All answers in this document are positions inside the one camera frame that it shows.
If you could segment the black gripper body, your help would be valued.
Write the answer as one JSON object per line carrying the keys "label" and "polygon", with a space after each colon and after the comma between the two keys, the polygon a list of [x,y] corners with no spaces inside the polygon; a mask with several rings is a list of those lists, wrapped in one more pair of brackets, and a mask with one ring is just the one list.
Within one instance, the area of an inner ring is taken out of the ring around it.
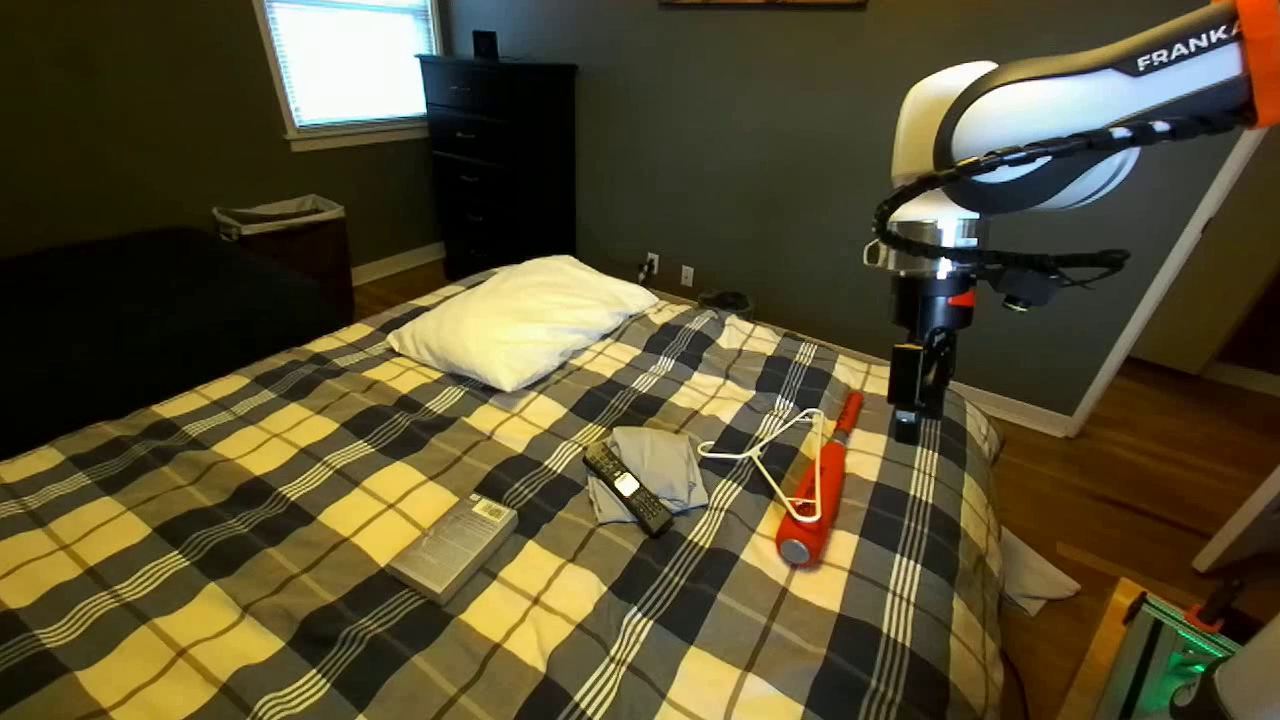
{"label": "black gripper body", "polygon": [[887,398],[925,407],[929,394],[946,394],[955,372],[955,339],[974,325],[977,285],[966,274],[899,274],[896,319],[907,336],[894,348]]}

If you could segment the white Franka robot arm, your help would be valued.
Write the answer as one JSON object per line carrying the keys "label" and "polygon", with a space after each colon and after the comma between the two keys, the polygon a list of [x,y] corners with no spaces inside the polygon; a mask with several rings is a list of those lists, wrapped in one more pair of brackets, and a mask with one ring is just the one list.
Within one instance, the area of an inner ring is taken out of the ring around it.
{"label": "white Franka robot arm", "polygon": [[894,435],[920,441],[946,412],[955,331],[977,287],[1028,311],[1095,285],[1123,249],[1008,251],[984,244],[1002,212],[1106,201],[1149,145],[1280,124],[1280,0],[1209,0],[1137,36],[1031,60],[968,60],[916,80],[896,114],[894,191],[868,268],[896,280]]}

